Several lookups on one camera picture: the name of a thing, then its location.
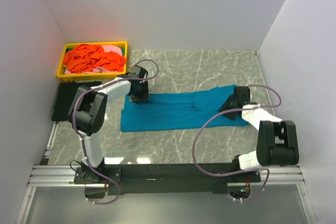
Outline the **teal t shirt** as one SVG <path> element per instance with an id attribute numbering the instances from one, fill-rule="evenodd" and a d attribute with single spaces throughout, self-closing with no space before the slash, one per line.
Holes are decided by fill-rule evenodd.
<path id="1" fill-rule="evenodd" d="M 151 94 L 147 101 L 125 99 L 121 111 L 122 132 L 199 129 L 219 113 L 234 93 L 235 85 L 184 93 Z"/>

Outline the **black base beam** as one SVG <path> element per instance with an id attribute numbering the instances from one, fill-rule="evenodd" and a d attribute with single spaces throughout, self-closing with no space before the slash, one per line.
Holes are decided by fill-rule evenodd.
<path id="1" fill-rule="evenodd" d="M 217 174 L 238 170 L 230 163 L 203 163 L 200 167 Z M 194 164 L 105 164 L 98 171 L 113 179 L 121 188 L 121 194 L 145 193 L 193 193 L 212 192 L 228 194 L 230 183 L 261 182 L 257 172 L 226 177 L 212 177 L 202 173 Z M 107 195 L 117 195 L 118 188 L 95 174 L 88 166 L 81 165 L 74 176 L 76 185 L 103 185 Z"/>

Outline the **green garment in bin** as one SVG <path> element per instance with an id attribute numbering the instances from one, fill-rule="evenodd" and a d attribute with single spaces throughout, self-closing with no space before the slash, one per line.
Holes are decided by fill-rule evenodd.
<path id="1" fill-rule="evenodd" d="M 102 46 L 105 52 L 117 52 L 121 53 L 123 56 L 125 55 L 125 48 L 124 47 L 117 47 L 112 45 Z"/>

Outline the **yellow plastic bin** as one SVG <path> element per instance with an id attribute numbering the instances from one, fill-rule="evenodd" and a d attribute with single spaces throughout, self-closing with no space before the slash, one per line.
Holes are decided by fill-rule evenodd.
<path id="1" fill-rule="evenodd" d="M 105 52 L 102 46 L 125 48 L 125 55 Z M 126 41 L 83 42 L 66 44 L 57 70 L 63 81 L 114 79 L 127 70 Z"/>

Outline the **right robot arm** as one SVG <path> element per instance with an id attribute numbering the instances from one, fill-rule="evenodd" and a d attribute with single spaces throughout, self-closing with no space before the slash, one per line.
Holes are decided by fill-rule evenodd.
<path id="1" fill-rule="evenodd" d="M 219 112 L 230 120 L 242 119 L 258 131 L 256 149 L 234 157 L 230 175 L 241 182 L 250 169 L 266 166 L 291 166 L 299 162 L 296 125 L 284 121 L 265 110 L 261 104 L 251 101 L 250 88 L 235 86 L 233 94 L 220 107 Z"/>

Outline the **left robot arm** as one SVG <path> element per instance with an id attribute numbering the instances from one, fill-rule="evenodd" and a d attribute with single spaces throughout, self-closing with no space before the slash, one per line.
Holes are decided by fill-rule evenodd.
<path id="1" fill-rule="evenodd" d="M 107 104 L 119 97 L 128 97 L 131 102 L 149 99 L 148 71 L 138 65 L 114 80 L 88 87 L 81 85 L 75 94 L 68 112 L 68 121 L 81 142 L 82 163 L 90 166 L 86 176 L 91 182 L 104 179 L 105 170 L 98 132 L 104 124 Z"/>

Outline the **black folded t shirt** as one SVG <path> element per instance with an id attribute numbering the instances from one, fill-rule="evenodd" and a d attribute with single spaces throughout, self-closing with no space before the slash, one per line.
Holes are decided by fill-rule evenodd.
<path id="1" fill-rule="evenodd" d="M 51 120 L 53 122 L 67 121 L 68 111 L 80 86 L 95 87 L 101 84 L 101 81 L 62 82 L 58 88 L 58 93 L 56 96 L 54 111 L 51 116 Z"/>

